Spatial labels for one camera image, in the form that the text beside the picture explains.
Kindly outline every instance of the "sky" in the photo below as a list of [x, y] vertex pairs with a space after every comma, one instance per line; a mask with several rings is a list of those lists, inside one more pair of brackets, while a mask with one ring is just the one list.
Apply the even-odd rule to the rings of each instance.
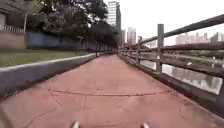
[[[115, 0], [120, 3], [122, 29], [132, 27], [137, 35], [149, 38], [157, 35], [157, 24], [164, 24], [165, 32], [194, 22], [224, 14], [224, 0]], [[194, 31], [208, 36], [224, 33], [224, 25]]]

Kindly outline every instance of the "grass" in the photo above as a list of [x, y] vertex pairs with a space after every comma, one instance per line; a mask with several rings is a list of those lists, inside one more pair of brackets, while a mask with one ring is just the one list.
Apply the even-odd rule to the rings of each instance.
[[0, 68], [85, 55], [86, 52], [51, 50], [1, 50]]

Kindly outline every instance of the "building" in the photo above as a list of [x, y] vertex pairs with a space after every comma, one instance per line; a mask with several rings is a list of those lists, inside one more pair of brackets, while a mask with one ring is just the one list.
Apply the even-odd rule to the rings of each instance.
[[116, 1], [108, 2], [108, 24], [114, 26], [119, 32], [121, 31], [121, 11], [120, 4]]
[[23, 27], [24, 5], [24, 0], [0, 0], [0, 25]]
[[126, 41], [126, 31], [125, 30], [121, 30], [121, 44], [125, 44]]
[[157, 40], [151, 41], [146, 44], [146, 47], [148, 48], [156, 48], [157, 47]]
[[136, 44], [136, 30], [129, 27], [127, 32], [127, 43]]
[[176, 37], [176, 44], [192, 44], [192, 43], [208, 43], [210, 42], [207, 33], [200, 36], [199, 33], [196, 35], [179, 35]]
[[211, 43], [219, 42], [219, 41], [224, 41], [224, 34], [217, 32], [210, 38]]

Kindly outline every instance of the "river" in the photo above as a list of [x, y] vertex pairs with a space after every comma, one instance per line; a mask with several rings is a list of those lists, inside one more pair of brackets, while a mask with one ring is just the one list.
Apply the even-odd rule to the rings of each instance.
[[[156, 69], [156, 63], [151, 61], [141, 61], [141, 64], [151, 68]], [[163, 64], [162, 66], [163, 73], [174, 77], [182, 82], [188, 83], [192, 86], [196, 86], [200, 89], [212, 92], [214, 94], [219, 94], [219, 90], [222, 85], [222, 79], [213, 77], [210, 75], [205, 75], [202, 73], [190, 71], [187, 69], [177, 68], [170, 65]]]

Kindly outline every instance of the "paved path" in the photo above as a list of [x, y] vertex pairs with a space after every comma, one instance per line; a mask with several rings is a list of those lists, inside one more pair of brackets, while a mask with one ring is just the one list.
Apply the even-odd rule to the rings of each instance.
[[1, 112], [14, 128], [69, 128], [74, 120], [82, 128], [139, 128], [146, 121], [153, 128], [223, 128], [220, 118], [117, 56], [12, 96], [0, 104]]

